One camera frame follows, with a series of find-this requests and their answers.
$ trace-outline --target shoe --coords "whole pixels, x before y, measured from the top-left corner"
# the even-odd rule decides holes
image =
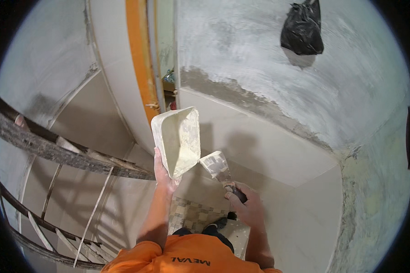
[[[207,227],[209,227],[211,225],[214,225],[214,226],[216,226],[217,230],[219,231],[219,230],[223,229],[226,226],[227,223],[228,223],[228,219],[226,217],[222,217],[222,218],[219,218],[219,219],[215,220],[214,222],[212,222],[211,224],[206,226],[204,229],[206,229]]]

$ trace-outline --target gray cement wall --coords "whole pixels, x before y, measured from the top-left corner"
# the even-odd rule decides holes
[[[318,56],[280,47],[292,0],[176,4],[180,87],[214,96],[332,152],[343,218],[331,272],[370,272],[405,216],[407,65],[366,0],[321,0]]]

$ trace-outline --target spatula handle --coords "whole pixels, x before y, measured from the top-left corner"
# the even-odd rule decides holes
[[[233,194],[237,195],[237,197],[240,199],[241,203],[245,203],[247,201],[246,194],[242,193],[239,189],[237,189],[233,185],[227,185],[232,191]]]

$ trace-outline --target right hand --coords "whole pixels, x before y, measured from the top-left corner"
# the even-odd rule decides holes
[[[246,194],[247,201],[243,204],[232,192],[227,192],[225,198],[231,202],[238,218],[251,228],[264,229],[264,208],[260,195],[244,183],[235,181],[235,186]]]

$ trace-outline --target person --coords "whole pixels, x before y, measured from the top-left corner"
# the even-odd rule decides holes
[[[246,194],[243,204],[238,197],[226,193],[238,218],[251,227],[245,261],[236,257],[232,244],[218,231],[226,219],[208,225],[202,234],[186,228],[167,236],[170,205],[180,179],[171,179],[162,164],[161,153],[155,148],[156,188],[148,214],[132,249],[122,249],[106,264],[102,273],[131,272],[279,272],[269,248],[260,196],[243,183],[236,187]]]

